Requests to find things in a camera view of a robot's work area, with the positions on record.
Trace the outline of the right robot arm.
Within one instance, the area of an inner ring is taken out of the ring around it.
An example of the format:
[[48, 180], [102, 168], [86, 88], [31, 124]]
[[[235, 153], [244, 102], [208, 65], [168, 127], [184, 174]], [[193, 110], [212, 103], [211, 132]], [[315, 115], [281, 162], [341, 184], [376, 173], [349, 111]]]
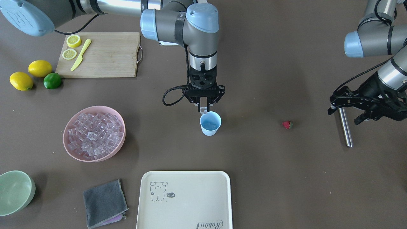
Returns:
[[205, 0], [2, 0], [1, 12], [20, 31], [44, 36], [83, 16], [122, 16], [140, 20], [142, 35], [150, 40], [185, 48], [188, 80], [182, 98], [210, 112], [225, 93], [218, 85], [218, 9]]

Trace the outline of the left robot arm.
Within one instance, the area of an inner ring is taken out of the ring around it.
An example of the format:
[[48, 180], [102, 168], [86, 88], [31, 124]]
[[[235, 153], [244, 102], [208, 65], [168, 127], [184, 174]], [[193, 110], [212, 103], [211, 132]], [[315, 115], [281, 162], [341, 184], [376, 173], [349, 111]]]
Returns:
[[391, 55], [378, 66], [380, 69], [363, 82], [357, 90], [340, 85], [330, 97], [333, 114], [343, 107], [355, 107], [364, 113], [355, 118], [356, 125], [365, 120], [385, 116], [401, 121], [407, 117], [407, 27], [393, 25], [396, 5], [405, 0], [369, 0], [358, 29], [345, 37], [344, 50], [350, 58]]

